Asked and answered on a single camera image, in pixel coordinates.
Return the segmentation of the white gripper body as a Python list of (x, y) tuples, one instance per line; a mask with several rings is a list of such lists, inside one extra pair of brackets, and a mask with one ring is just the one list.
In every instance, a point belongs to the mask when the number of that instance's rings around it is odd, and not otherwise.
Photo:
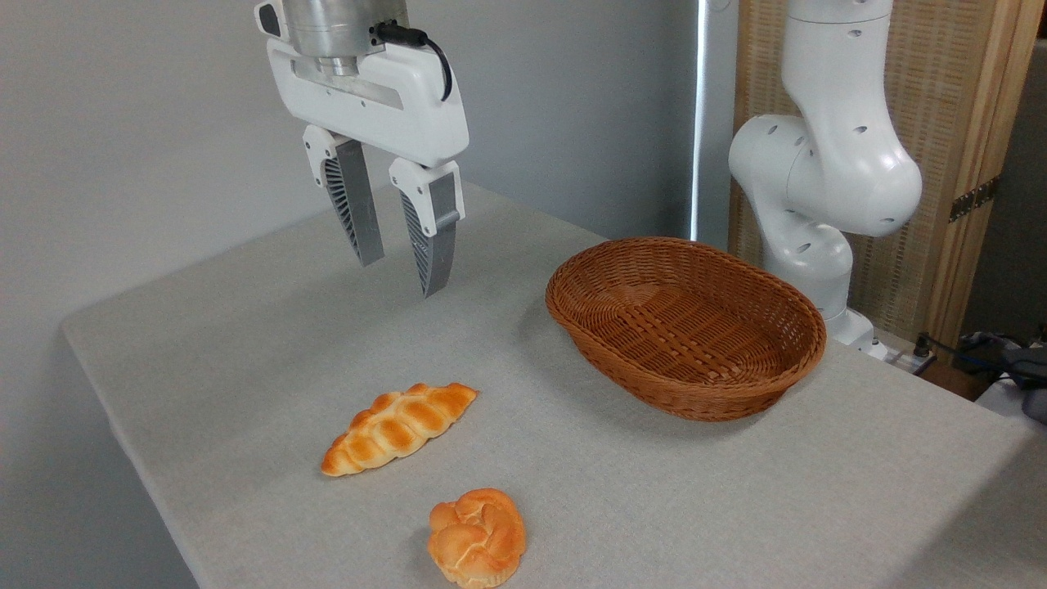
[(454, 160), (469, 145), (459, 89), (447, 101), (432, 52), (399, 45), (357, 60), (355, 75), (328, 75), (317, 60), (270, 38), (267, 55), (281, 100), (304, 122), (388, 151), (426, 167)]

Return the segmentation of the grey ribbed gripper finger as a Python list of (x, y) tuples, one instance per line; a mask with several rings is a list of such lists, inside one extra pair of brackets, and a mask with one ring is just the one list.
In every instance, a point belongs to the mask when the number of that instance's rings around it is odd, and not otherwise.
[(308, 124), (303, 144), (314, 182), (328, 192), (360, 264), (382, 259), (384, 250), (362, 143)]
[(465, 216), (456, 161), (426, 168), (405, 158), (389, 165), (401, 196), (423, 297), (448, 284), (455, 258), (456, 223)]

